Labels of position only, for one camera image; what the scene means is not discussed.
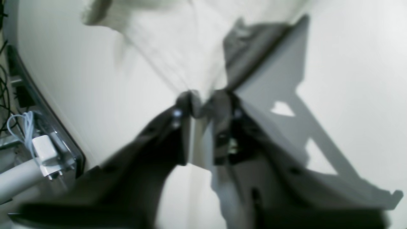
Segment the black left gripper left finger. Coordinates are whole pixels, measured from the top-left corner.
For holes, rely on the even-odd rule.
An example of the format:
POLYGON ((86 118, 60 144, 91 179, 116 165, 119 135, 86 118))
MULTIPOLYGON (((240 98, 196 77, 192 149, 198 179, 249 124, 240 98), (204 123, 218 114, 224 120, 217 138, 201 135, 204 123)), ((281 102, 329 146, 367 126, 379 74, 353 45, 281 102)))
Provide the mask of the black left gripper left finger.
POLYGON ((153 229, 164 183, 188 162, 191 92, 156 116, 128 145, 79 177, 67 193, 9 214, 32 229, 153 229))

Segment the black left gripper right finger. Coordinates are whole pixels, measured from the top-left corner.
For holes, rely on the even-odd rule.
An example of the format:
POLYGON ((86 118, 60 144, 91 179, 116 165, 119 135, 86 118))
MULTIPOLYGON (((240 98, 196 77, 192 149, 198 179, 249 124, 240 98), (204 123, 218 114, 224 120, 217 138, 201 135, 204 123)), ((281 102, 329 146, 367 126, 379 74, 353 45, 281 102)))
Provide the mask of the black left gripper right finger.
POLYGON ((248 229, 385 229, 381 207, 352 197, 302 166, 250 116, 237 96, 210 100, 213 164, 237 195, 248 229))

